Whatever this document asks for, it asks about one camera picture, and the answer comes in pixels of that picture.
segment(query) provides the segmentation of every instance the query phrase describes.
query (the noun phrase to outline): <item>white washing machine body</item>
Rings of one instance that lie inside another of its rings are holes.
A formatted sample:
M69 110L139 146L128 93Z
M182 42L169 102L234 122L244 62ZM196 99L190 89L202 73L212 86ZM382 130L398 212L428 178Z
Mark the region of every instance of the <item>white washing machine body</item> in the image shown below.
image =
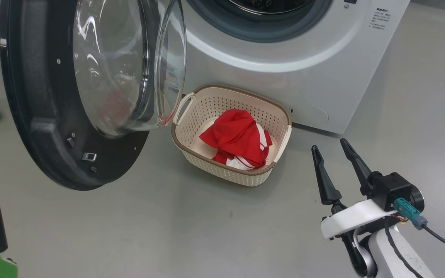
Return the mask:
M282 103L295 123L343 134L409 0L348 2L333 0L310 30L272 43L227 35L184 2L184 93L207 83L245 88Z

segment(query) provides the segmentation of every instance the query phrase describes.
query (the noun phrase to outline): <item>brown basket rim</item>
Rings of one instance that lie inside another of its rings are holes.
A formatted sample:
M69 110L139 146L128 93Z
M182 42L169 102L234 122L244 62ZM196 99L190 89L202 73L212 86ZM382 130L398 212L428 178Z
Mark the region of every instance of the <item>brown basket rim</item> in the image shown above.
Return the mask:
M288 111L286 109L284 109L284 107L282 107L282 105L274 102L273 100L270 100L270 99L268 99L266 97L263 97L263 96L258 95L256 93L253 93L253 92L251 92L249 90L244 90L242 88L237 88L237 87L228 86L228 85L222 85L222 84L205 84L203 86L200 86L199 88L196 88L196 90L194 90L193 93L197 94L198 92L200 92L201 90L203 90L205 88L223 88L223 89L233 90L235 92L242 93L244 95L249 95L251 97L255 97L255 98L258 98L260 100L263 100L265 102L269 102L270 104L278 107L279 109L281 109L281 111L284 112L284 114L286 115L286 118L288 119L288 126L291 125L291 117L290 117ZM181 150L183 150L183 151L185 151L185 152L187 152L187 153L197 157L198 159L201 159L201 160L203 160L203 161L205 161L207 163L210 163L212 165L221 167L221 168L226 169L228 171L232 171L232 172L236 172L236 173L239 173L239 174L242 174L242 175L246 175L246 176L260 176L261 174L264 174L264 173L270 171L274 167L274 165L276 165L276 162L273 161L273 162L271 162L270 165L268 165L264 169L261 169L261 170L258 170L258 171L243 171L243 170L240 170L240 169L236 169L236 168L230 167L230 166L228 166L226 164L215 162L214 160L211 160L211 159L209 159L209 158L207 158L207 157L205 157L203 155L200 155L200 154L194 152L193 150L185 147L178 140L178 138L176 137L176 127L177 127L176 124L172 123L172 125L171 125L171 136L173 137L173 141L178 146L178 148L180 148Z

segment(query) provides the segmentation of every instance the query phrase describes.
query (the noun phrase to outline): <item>laundry basket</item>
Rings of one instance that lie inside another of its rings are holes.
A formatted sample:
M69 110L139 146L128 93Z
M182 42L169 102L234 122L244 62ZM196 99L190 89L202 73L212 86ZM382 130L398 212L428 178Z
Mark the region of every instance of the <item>laundry basket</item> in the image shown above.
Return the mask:
M217 149L199 138L229 109L247 110L269 132L272 146L269 147L269 155L262 168L243 171L215 162L212 158ZM205 85L183 98L175 114L171 134L176 146L191 164L225 180L257 186L268 178L288 144L291 117L281 105L247 90L225 85Z

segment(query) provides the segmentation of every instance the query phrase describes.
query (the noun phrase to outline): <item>basket handle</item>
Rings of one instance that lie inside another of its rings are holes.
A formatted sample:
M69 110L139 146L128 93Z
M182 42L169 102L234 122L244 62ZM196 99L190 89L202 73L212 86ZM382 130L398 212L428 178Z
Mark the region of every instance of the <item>basket handle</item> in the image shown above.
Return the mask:
M284 149L286 148L286 145L288 144L290 136L291 136L291 125L288 125L288 131L286 132L286 135L284 136L283 142L281 143L281 147L277 151L277 155L274 158L274 162L277 162L281 158L281 155L283 154Z
M180 111L182 110L183 106L185 105L185 103L187 101L190 101L189 105L187 105L186 109L183 111L183 114L180 118L178 118L178 116L180 115ZM180 122L183 120L183 118L185 117L185 115L187 114L187 111L189 110L190 106L193 104L193 102L195 102L197 100L197 98L195 97L194 93L189 93L187 94L180 102L180 105L178 106L178 109L176 110L175 113L175 117L173 118L173 122L175 123L175 125L179 125Z

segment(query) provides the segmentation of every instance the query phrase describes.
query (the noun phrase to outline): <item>warning label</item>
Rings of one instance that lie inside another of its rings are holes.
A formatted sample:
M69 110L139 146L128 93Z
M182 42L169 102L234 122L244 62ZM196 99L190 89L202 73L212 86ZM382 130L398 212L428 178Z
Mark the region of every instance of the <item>warning label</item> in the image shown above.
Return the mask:
M391 17L389 10L377 8L370 21L369 27L384 30Z

